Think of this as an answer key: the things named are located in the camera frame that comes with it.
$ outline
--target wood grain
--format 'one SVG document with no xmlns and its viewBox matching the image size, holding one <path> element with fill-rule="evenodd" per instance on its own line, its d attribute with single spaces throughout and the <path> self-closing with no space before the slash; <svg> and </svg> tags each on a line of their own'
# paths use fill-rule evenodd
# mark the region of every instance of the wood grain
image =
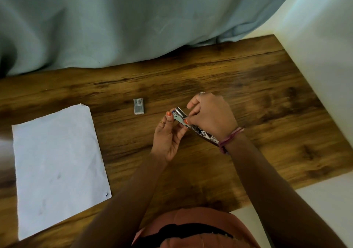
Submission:
<svg viewBox="0 0 353 248">
<path fill-rule="evenodd" d="M 28 74 L 0 84 L 3 141 L 11 141 L 12 124 L 79 103 L 89 106 L 113 194 L 150 151 L 164 113 L 176 106 L 186 110 L 200 91 L 224 96 L 246 134 L 294 188 L 353 169 L 351 147 L 275 36 L 181 48 L 104 69 Z M 144 115 L 134 115 L 134 98 L 144 98 Z M 230 157 L 188 133 L 160 179 L 142 226 L 178 208 L 228 212 L 248 203 Z M 68 247 L 105 204 L 18 242 L 15 171 L 0 169 L 0 247 Z"/>
</svg>

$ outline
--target person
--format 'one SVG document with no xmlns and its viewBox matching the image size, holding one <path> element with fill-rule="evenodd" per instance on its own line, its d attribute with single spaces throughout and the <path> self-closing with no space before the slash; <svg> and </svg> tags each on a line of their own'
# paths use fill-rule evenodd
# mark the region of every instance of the person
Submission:
<svg viewBox="0 0 353 248">
<path fill-rule="evenodd" d="M 333 230 L 276 172 L 241 130 L 222 96 L 201 92 L 187 105 L 194 124 L 225 148 L 275 247 L 346 247 Z M 158 123 L 153 147 L 131 179 L 73 243 L 89 247 L 259 247 L 236 216 L 197 207 L 166 213 L 140 230 L 158 178 L 174 158 L 187 128 L 169 111 Z"/>
</svg>

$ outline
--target stapler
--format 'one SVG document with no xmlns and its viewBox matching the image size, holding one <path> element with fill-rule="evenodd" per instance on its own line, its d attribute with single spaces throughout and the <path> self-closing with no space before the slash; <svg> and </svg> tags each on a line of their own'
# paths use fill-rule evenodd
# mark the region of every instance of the stapler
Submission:
<svg viewBox="0 0 353 248">
<path fill-rule="evenodd" d="M 210 142 L 211 144 L 213 144 L 215 146 L 218 146 L 219 141 L 213 135 L 202 130 L 197 125 L 188 125 L 188 124 L 184 123 L 184 120 L 187 117 L 187 115 L 179 107 L 176 107 L 175 110 L 172 111 L 172 114 L 173 114 L 173 117 L 175 120 L 177 120 L 179 123 L 185 125 L 189 129 L 194 131 L 199 137 Z"/>
</svg>

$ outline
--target gold ring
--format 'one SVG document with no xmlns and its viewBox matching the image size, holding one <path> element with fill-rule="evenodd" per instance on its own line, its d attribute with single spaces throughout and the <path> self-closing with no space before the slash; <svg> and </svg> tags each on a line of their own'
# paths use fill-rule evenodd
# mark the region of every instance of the gold ring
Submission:
<svg viewBox="0 0 353 248">
<path fill-rule="evenodd" d="M 200 94 L 202 94 L 202 93 L 205 93 L 205 92 L 200 92 L 200 93 L 199 93 L 199 98 L 200 98 Z"/>
</svg>

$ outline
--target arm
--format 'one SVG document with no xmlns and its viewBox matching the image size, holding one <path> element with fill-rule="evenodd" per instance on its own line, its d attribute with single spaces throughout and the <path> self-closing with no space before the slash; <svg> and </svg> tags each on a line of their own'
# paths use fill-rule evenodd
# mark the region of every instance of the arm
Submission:
<svg viewBox="0 0 353 248">
<path fill-rule="evenodd" d="M 72 248 L 129 247 L 151 202 L 157 181 L 175 156 L 187 128 L 173 126 L 174 118 L 167 112 L 155 130 L 153 147 L 148 158 L 128 183 L 109 201 L 91 222 Z"/>
<path fill-rule="evenodd" d="M 186 119 L 217 139 L 238 124 L 229 105 L 213 94 L 196 95 Z M 244 133 L 226 145 L 254 208 L 276 247 L 346 247 L 333 230 L 277 173 Z"/>
</svg>

